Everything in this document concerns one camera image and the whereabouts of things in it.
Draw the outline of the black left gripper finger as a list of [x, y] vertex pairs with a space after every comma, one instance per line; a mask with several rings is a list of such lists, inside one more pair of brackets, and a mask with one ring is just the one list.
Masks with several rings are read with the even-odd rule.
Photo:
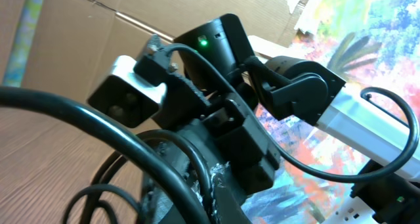
[[217, 224], [251, 224], [244, 214], [240, 203], [234, 197], [234, 192], [228, 177], [229, 163], [215, 164], [210, 169], [213, 186], [213, 211], [211, 217]]

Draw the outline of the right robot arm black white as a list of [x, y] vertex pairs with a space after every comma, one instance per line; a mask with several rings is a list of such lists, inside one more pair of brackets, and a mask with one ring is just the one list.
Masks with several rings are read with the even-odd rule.
[[379, 223], [418, 223], [419, 163], [412, 160], [419, 143], [419, 122], [409, 104], [395, 93], [367, 87], [354, 98], [345, 80], [317, 62], [277, 56], [262, 63], [246, 38], [240, 19], [225, 14], [162, 45], [138, 60], [135, 72], [159, 84], [171, 72], [169, 62], [179, 52], [188, 79], [205, 94], [236, 96], [210, 112], [235, 120], [261, 103], [277, 120], [296, 116], [369, 156], [358, 175], [335, 175], [313, 169], [280, 149], [279, 154], [301, 171], [320, 179], [351, 183], [353, 194], [373, 209]]

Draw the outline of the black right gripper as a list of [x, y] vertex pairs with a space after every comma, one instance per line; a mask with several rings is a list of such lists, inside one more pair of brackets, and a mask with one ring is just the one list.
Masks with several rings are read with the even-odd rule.
[[155, 129], [141, 139], [161, 143], [160, 151], [187, 176], [209, 220], [213, 211], [210, 169], [229, 163], [226, 180], [241, 207], [253, 194], [271, 188], [280, 152], [253, 112], [232, 93], [214, 111], [194, 118], [176, 131]]

